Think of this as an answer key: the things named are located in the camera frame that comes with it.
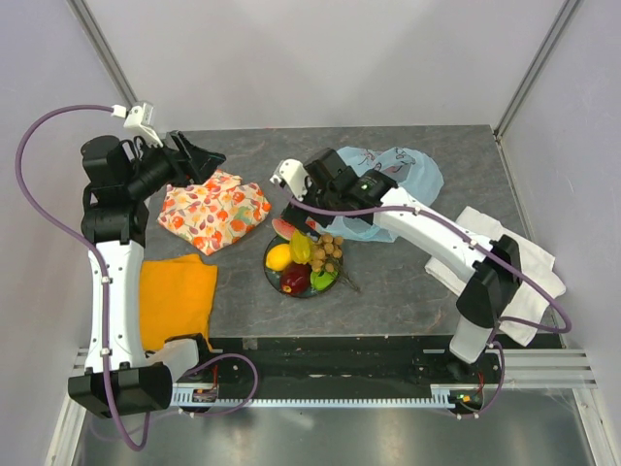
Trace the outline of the fake watermelon slice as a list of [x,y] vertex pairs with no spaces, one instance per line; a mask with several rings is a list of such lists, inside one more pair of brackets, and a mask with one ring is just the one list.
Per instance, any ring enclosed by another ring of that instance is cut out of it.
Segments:
[[286,242],[290,242],[297,228],[282,218],[273,218],[272,227],[275,233]]

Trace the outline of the light blue plastic bag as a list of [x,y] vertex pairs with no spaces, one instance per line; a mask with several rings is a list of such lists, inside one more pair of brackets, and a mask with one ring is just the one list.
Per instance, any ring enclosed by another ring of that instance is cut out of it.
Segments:
[[[378,151],[343,147],[337,153],[358,176],[370,169],[378,170],[426,206],[432,205],[443,186],[443,176],[438,165],[419,150],[391,148]],[[338,216],[330,225],[322,227],[308,217],[307,225],[318,233],[341,236],[349,241],[393,243],[397,238],[388,230],[371,226],[360,218]]]

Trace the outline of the fake green kiwi slice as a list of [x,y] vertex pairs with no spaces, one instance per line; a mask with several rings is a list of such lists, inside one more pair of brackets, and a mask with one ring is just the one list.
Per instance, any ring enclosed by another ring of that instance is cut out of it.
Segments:
[[310,274],[310,287],[316,292],[323,292],[330,288],[337,279],[338,274],[336,272],[327,272],[325,270],[312,272]]

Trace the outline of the fake brown grape bunch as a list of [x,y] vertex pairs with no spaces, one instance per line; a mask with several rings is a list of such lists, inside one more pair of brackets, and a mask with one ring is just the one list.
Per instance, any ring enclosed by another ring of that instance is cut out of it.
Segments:
[[343,265],[343,238],[324,234],[313,244],[312,258],[310,261],[312,272],[336,272],[338,279],[333,283],[342,282],[355,292],[360,292],[361,287],[349,276]]

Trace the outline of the fake yellow star fruit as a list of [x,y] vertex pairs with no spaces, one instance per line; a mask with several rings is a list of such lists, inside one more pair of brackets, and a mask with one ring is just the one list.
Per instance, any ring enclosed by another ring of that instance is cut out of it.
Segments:
[[312,239],[295,230],[289,242],[290,255],[293,262],[297,264],[308,264],[312,258]]

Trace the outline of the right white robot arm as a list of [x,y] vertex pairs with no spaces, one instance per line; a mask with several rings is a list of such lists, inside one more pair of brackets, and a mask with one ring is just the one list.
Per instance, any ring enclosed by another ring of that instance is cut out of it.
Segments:
[[508,235],[491,239],[461,227],[388,175],[372,168],[357,174],[332,149],[307,162],[281,161],[271,182],[290,194],[283,216],[294,226],[303,228],[307,218],[323,227],[338,217],[361,219],[407,240],[463,281],[456,301],[460,319],[443,366],[459,383],[478,372],[478,359],[522,283],[515,240]]

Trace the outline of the fake red mango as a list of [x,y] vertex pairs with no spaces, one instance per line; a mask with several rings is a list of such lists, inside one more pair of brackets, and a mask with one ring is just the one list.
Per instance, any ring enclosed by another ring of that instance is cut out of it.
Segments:
[[290,295],[304,293],[311,286],[311,267],[308,264],[288,265],[280,275],[279,288]]

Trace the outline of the yellow fake lemon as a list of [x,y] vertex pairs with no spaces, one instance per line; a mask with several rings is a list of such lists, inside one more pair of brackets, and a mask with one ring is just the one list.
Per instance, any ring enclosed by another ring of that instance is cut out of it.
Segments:
[[271,248],[265,258],[265,266],[275,272],[282,272],[292,262],[288,243]]

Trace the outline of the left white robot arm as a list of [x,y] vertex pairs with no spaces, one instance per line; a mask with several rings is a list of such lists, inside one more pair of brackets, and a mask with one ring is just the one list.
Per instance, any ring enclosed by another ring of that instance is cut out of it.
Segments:
[[206,182],[226,159],[193,145],[179,131],[170,137],[172,147],[151,147],[141,136],[119,140],[104,135],[81,148],[89,179],[81,237],[89,247],[92,321],[84,372],[69,379],[68,394],[100,418],[165,410],[179,379],[201,382],[212,373],[207,341],[196,331],[166,338],[153,355],[146,354],[141,340],[146,200],[167,184]]

